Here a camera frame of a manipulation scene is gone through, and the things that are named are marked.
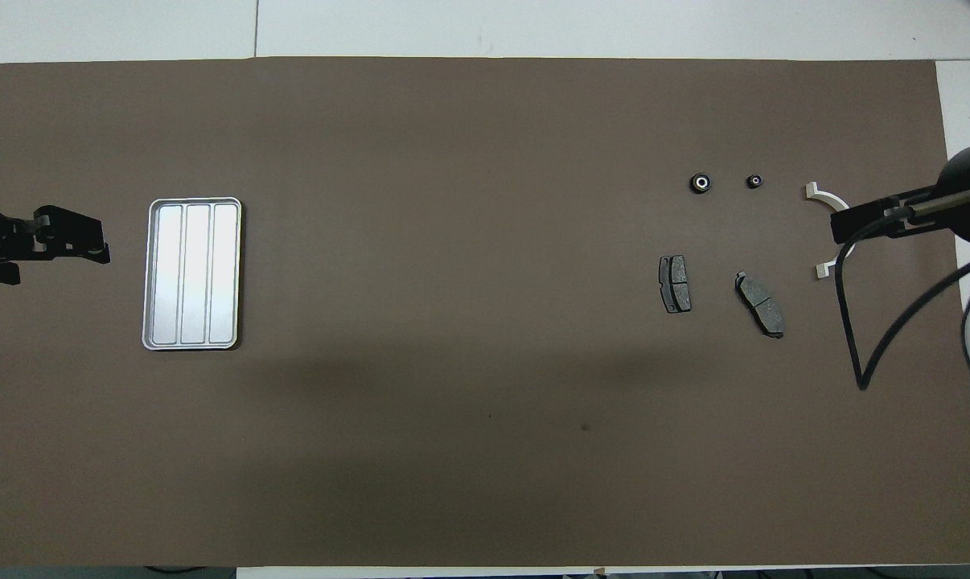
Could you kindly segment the brown table mat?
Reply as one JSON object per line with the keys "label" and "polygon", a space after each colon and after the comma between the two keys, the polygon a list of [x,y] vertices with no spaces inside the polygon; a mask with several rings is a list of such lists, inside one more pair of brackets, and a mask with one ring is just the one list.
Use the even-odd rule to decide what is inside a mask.
{"label": "brown table mat", "polygon": [[[970,563],[960,294],[859,391],[804,198],[946,158],[927,61],[0,65],[0,210],[112,256],[0,285],[0,567]],[[228,195],[238,344],[147,351],[150,203]]]}

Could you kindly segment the white semicircular plastic bracket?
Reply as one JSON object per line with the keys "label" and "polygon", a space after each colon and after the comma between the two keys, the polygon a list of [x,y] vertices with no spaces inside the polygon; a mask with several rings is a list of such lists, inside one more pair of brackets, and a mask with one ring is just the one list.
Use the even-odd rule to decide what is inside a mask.
{"label": "white semicircular plastic bracket", "polygon": [[[805,184],[804,195],[805,200],[817,202],[829,208],[831,216],[834,216],[835,213],[850,209],[848,202],[838,197],[838,195],[821,190],[819,183],[816,181],[808,181]],[[823,263],[817,264],[815,266],[815,279],[824,280],[828,278],[832,274],[836,263],[837,257],[831,257],[829,261],[823,261]]]}

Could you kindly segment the curved grey brake pad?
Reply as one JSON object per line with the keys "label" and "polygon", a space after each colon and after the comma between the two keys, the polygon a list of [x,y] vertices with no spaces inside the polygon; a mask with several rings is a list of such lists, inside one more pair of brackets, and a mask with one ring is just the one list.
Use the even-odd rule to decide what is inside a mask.
{"label": "curved grey brake pad", "polygon": [[784,317],[782,308],[772,294],[745,271],[738,272],[734,284],[736,294],[746,305],[761,333],[772,339],[781,339],[784,336]]}

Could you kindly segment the silver metal tray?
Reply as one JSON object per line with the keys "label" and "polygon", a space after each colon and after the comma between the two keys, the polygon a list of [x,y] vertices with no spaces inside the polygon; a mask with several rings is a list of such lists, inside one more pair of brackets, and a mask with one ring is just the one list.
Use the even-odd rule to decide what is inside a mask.
{"label": "silver metal tray", "polygon": [[147,351],[230,351],[239,341],[244,205],[164,198],[148,207],[141,343]]}

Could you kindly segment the rectangular grey brake pad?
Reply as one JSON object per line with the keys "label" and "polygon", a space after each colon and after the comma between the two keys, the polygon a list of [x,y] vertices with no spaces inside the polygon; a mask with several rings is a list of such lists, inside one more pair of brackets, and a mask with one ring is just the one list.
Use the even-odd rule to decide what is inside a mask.
{"label": "rectangular grey brake pad", "polygon": [[686,261],[681,254],[660,258],[658,282],[662,303],[668,313],[684,313],[692,310]]}

